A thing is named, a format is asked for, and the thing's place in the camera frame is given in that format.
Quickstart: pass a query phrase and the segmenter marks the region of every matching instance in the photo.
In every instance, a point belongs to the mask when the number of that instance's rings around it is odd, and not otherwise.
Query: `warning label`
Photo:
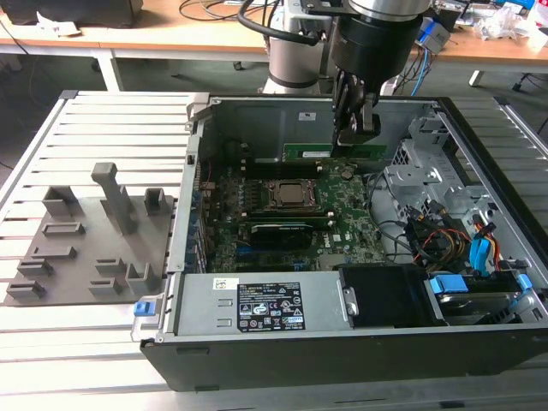
[[[299,283],[238,284],[238,330],[305,330]]]

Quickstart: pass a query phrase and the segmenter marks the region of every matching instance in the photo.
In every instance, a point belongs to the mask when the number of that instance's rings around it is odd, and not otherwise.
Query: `cable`
[[[542,130],[546,127],[546,124],[548,123],[548,117],[543,121],[543,123],[539,127],[539,131],[537,131],[537,134],[540,134]]]
[[[414,65],[417,63],[417,62],[420,62],[421,59],[422,59],[422,51],[423,49],[422,48],[419,48],[418,51],[417,51],[417,55],[415,56],[413,62],[411,63],[411,65],[408,67],[407,70],[404,70],[403,71],[403,74],[402,74],[402,79],[400,80],[400,82],[396,85],[396,87],[394,87],[394,92],[396,92],[400,87],[404,86],[404,84],[408,81],[410,81],[410,79],[408,79],[408,76],[411,74],[411,70],[414,68]]]
[[[6,163],[3,163],[2,161],[0,161],[0,165],[2,165],[3,167],[5,167],[6,169],[10,169],[10,170],[13,170],[13,169],[14,169],[11,165],[7,165]]]
[[[0,26],[2,26],[3,30],[11,37],[12,40],[14,40],[14,43],[27,55],[27,56],[30,56],[30,53],[27,51],[27,49],[25,49],[25,47],[23,47],[21,45],[21,43],[13,36],[13,34],[8,30],[8,28],[3,24],[3,21],[0,20]],[[32,89],[33,89],[33,77],[34,77],[34,71],[36,69],[36,63],[38,62],[38,59],[39,59],[39,56],[36,56],[36,60],[34,60],[34,63],[33,63],[33,71],[31,73],[31,77],[29,79],[29,97],[30,99],[33,101],[33,103],[35,103],[36,105],[42,107],[42,108],[45,108],[45,109],[49,109],[52,105],[44,105],[44,104],[41,104],[38,100],[36,100],[36,98],[34,98],[33,94],[32,94]],[[40,69],[44,72],[45,75],[47,75],[50,80],[57,86],[58,89],[62,89],[62,87],[59,85],[59,83],[57,82],[57,80],[55,80],[50,73],[48,73],[48,71],[43,68],[43,67],[40,67]]]
[[[366,210],[369,211],[369,215],[371,217],[371,222],[377,228],[378,232],[381,235],[384,235],[386,238],[388,238],[389,240],[392,240],[394,243],[399,244],[400,246],[402,246],[406,250],[408,250],[410,252],[413,252],[413,249],[410,246],[408,246],[405,242],[403,242],[401,240],[398,240],[396,237],[394,237],[393,235],[388,234],[386,231],[384,231],[383,229],[380,228],[381,224],[396,221],[396,220],[386,220],[386,221],[383,221],[381,223],[377,223],[375,221],[375,218],[373,217],[373,213],[371,212],[372,196],[373,196],[373,193],[375,192],[375,187],[378,185],[378,182],[380,181],[380,179],[383,175],[384,175],[384,173],[382,173],[382,172],[379,173],[377,178],[375,179],[375,181],[373,183],[373,187],[371,189],[371,192],[367,196]]]
[[[266,24],[266,7],[268,5],[268,0],[265,0],[265,6],[263,7],[263,19],[261,20],[261,24],[264,26]]]
[[[252,2],[253,0],[244,0],[243,4],[240,7],[240,11],[238,11],[237,19],[244,27],[247,27],[248,29],[253,30],[257,33],[261,33],[265,36],[273,37],[274,39],[285,40],[301,45],[316,45],[319,42],[318,36],[301,36],[300,34],[285,32],[271,27],[265,27],[263,25],[260,25],[259,23],[256,23],[255,21],[249,20],[246,17],[246,13]]]
[[[537,83],[535,83],[534,81],[532,81],[530,76],[527,76],[527,77],[525,78],[525,80],[529,81],[532,85],[534,85],[535,87],[539,88],[540,90],[542,90],[542,91],[544,91],[544,92],[548,92],[547,89],[545,89],[544,87],[539,86]]]
[[[271,14],[268,16],[268,21],[266,22],[266,25],[267,25],[268,27],[270,27],[271,24],[272,24],[272,19],[274,18],[274,13],[276,13],[277,6],[280,4],[280,1],[281,1],[281,0],[276,0],[276,1],[274,2],[274,5],[272,6]]]
[[[8,30],[8,28],[3,24],[3,21],[0,20],[0,26],[2,26],[3,30],[11,37],[12,40],[14,40],[14,43],[21,49],[23,50],[23,53],[25,53],[27,56],[30,56],[30,54],[28,53],[28,51],[25,49],[25,47],[23,47],[21,45],[21,43],[19,43],[19,41],[17,41],[17,39],[11,34],[11,32]]]
[[[204,184],[202,184],[202,190],[207,190],[207,186],[209,185],[209,181],[211,180],[211,172],[213,171],[213,166],[211,165],[211,161],[208,161],[208,168],[209,171],[207,172],[207,180]]]
[[[205,19],[203,17],[194,17],[193,15],[186,14],[183,10],[188,7],[195,4],[199,4],[202,9],[211,17],[209,19]],[[217,13],[210,10],[213,6],[217,6],[219,4],[223,4],[223,1],[218,0],[185,0],[179,5],[179,14],[183,17],[193,20],[193,21],[236,21],[237,13],[234,13],[233,15],[218,15]],[[264,6],[257,6],[252,7],[247,12],[249,15],[252,13],[255,13],[259,10],[262,10]]]
[[[417,80],[417,84],[414,85],[414,89],[411,92],[412,96],[414,96],[419,91],[419,88],[420,88],[420,86],[422,86],[422,82],[425,79],[426,62],[428,62],[428,54],[429,54],[428,50],[425,50],[425,58],[422,61],[422,67],[420,69],[420,75],[419,75],[419,79]]]

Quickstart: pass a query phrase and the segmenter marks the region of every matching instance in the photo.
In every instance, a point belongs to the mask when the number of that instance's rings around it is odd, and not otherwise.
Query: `aluminum profile table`
[[[0,300],[40,219],[47,186],[101,194],[116,162],[131,194],[179,194],[193,94],[78,92],[61,98],[0,190]],[[131,341],[133,305],[0,307],[0,409],[541,409],[548,356],[495,377],[176,393]]]

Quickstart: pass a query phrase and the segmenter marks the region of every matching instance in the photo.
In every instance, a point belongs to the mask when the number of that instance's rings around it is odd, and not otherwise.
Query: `black cable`
[[[371,204],[372,204],[373,193],[375,192],[375,187],[378,185],[378,182],[383,177],[383,175],[384,175],[384,173],[382,173],[382,172],[378,174],[377,178],[373,182],[373,187],[371,189],[371,192],[367,195],[366,209],[369,211],[369,216],[371,217],[371,222],[378,229],[378,232],[381,235],[384,235],[386,238],[388,238],[389,240],[392,240],[393,242],[399,244],[400,246],[402,246],[406,250],[408,250],[410,252],[413,252],[413,249],[410,246],[408,246],[405,242],[403,242],[401,240],[398,240],[393,235],[388,234],[386,231],[384,231],[383,229],[380,228],[380,224],[387,223],[389,221],[396,221],[396,220],[386,220],[386,221],[383,221],[381,223],[377,223],[375,221],[375,218],[373,217],[373,213],[371,212]]]
[[[534,79],[537,79],[538,81],[548,81],[548,79],[541,79],[540,77],[537,77],[536,75],[534,75],[532,73],[527,73],[526,76],[527,77],[533,77]]]
[[[10,169],[10,170],[13,170],[14,168],[11,166],[11,165],[7,165],[6,163],[3,163],[0,161],[0,165],[2,165],[3,167],[5,167],[6,169]]]
[[[280,4],[280,1],[281,1],[281,0],[276,0],[276,1],[274,2],[274,5],[272,6],[271,14],[268,16],[268,21],[266,22],[266,26],[267,26],[267,27],[270,27],[270,26],[271,26],[271,24],[272,24],[272,19],[274,18],[274,13],[276,13],[277,6]]]
[[[542,130],[546,127],[546,124],[548,123],[548,117],[543,121],[543,123],[539,127],[539,131],[537,131],[537,134],[540,134]]]
[[[183,10],[186,7],[193,6],[195,4],[200,4],[206,11],[208,11],[208,15],[210,16],[210,18],[206,19],[206,18],[203,18],[203,17],[194,17],[192,15],[188,15],[185,12],[183,12]],[[235,21],[237,13],[234,13],[233,15],[216,15],[212,12],[209,13],[210,8],[212,8],[213,6],[217,6],[219,4],[223,4],[223,1],[215,1],[215,2],[212,2],[212,3],[204,4],[203,0],[198,0],[198,1],[185,0],[184,2],[182,2],[179,5],[179,14],[182,15],[183,17],[186,17],[187,19],[193,20],[193,21],[230,21],[230,20]],[[262,10],[263,8],[264,8],[264,6],[252,7],[252,8],[249,9],[249,11],[247,13],[250,15],[250,14],[255,13],[259,10]]]
[[[300,34],[285,32],[271,27],[265,27],[263,25],[260,25],[259,23],[256,23],[255,21],[249,20],[246,17],[246,13],[252,2],[253,0],[244,0],[243,4],[240,7],[240,11],[238,11],[238,16],[236,17],[238,21],[249,30],[253,30],[254,32],[261,33],[268,37],[273,37],[274,39],[285,40],[301,45],[316,45],[319,42],[318,36],[301,36]]]
[[[268,6],[268,0],[265,0],[265,6],[263,7],[263,19],[261,20],[261,23],[263,26],[266,24],[266,7]]]
[[[540,90],[542,90],[542,91],[544,91],[544,92],[548,92],[547,89],[545,89],[544,87],[539,86],[537,83],[535,83],[534,81],[532,81],[530,76],[527,76],[527,77],[525,78],[525,80],[529,81],[532,85],[534,85],[535,87],[539,88]]]
[[[30,56],[29,52],[25,49],[25,47],[23,47],[19,41],[17,41],[17,39],[11,34],[11,32],[8,30],[8,28],[3,24],[3,21],[0,20],[0,25],[2,25],[2,28],[4,29],[4,31],[11,37],[12,40],[14,40],[14,43],[21,49],[23,50],[23,53],[25,53],[27,56]]]
[[[19,43],[19,41],[13,36],[13,34],[12,34],[12,33],[8,30],[8,28],[3,24],[3,21],[2,21],[2,20],[0,20],[0,26],[2,26],[3,30],[11,37],[12,40],[14,40],[14,43],[15,43],[15,44],[16,44],[16,45],[17,45],[17,46],[18,46],[18,47],[27,55],[27,56],[30,56],[30,53],[27,51],[27,49],[25,49],[25,47],[23,47],[23,46],[21,45],[21,43]],[[36,57],[36,60],[35,60],[34,63],[33,63],[33,71],[32,71],[32,73],[31,73],[31,78],[30,78],[30,80],[29,80],[29,90],[32,90],[32,88],[33,88],[33,87],[32,87],[32,83],[33,83],[33,77],[34,77],[34,70],[36,69],[36,63],[38,62],[38,59],[39,59],[39,56]],[[47,71],[45,68],[40,67],[40,69],[44,72],[45,75],[47,75],[47,76],[50,78],[50,80],[51,80],[53,83],[55,83],[55,85],[57,86],[57,88],[62,89],[62,87],[59,85],[59,83],[57,82],[57,80],[55,80],[55,79],[51,76],[51,74],[48,73],[48,71]],[[47,105],[47,106],[46,106],[46,105],[43,105],[43,104],[41,104],[40,102],[38,102],[38,101],[34,98],[34,96],[32,95],[31,92],[30,92],[29,94],[30,94],[30,99],[33,101],[33,103],[35,103],[36,105],[38,105],[38,106],[40,106],[40,107],[42,107],[42,108],[49,109],[49,108],[53,105],[53,103],[50,104],[50,105]]]
[[[402,79],[399,81],[399,83],[394,88],[394,92],[396,92],[402,86],[403,82],[408,78],[408,75],[411,74],[411,70],[413,69],[414,65],[419,61],[419,58],[421,56],[421,51],[422,51],[422,49],[420,48],[417,51],[417,55],[415,56],[415,58],[414,58],[413,62],[411,63],[411,65],[407,69],[403,70]]]

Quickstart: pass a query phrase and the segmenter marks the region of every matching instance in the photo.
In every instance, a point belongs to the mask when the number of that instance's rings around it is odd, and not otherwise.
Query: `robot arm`
[[[282,40],[277,47],[280,52],[271,55],[271,77],[272,69],[283,67],[278,71],[305,85],[305,80],[317,77],[317,72],[314,74],[310,69],[313,59],[303,52],[302,47],[318,47],[316,44],[330,31],[325,29],[325,25],[330,26],[331,19],[337,18],[335,28],[331,30],[331,58],[337,66],[333,143],[335,146],[352,146],[379,135],[380,119],[373,114],[372,108],[378,102],[382,85],[405,67],[420,30],[421,14],[428,9],[431,0],[345,0],[345,4],[342,0],[290,2],[284,5],[284,11],[296,17],[285,19],[284,30],[250,21],[245,12],[252,1],[246,0],[242,5],[239,22]],[[299,15],[291,11],[294,7],[303,13]],[[298,21],[298,24],[291,24],[291,21]],[[311,22],[314,28],[304,30]],[[299,61],[299,56],[307,60],[307,64]],[[309,76],[303,79],[302,74]],[[299,84],[279,77],[275,76],[279,84]]]
[[[331,53],[338,68],[333,98],[338,146],[380,133],[372,107],[382,85],[405,67],[429,5],[430,0],[348,1],[355,13],[340,15]]]

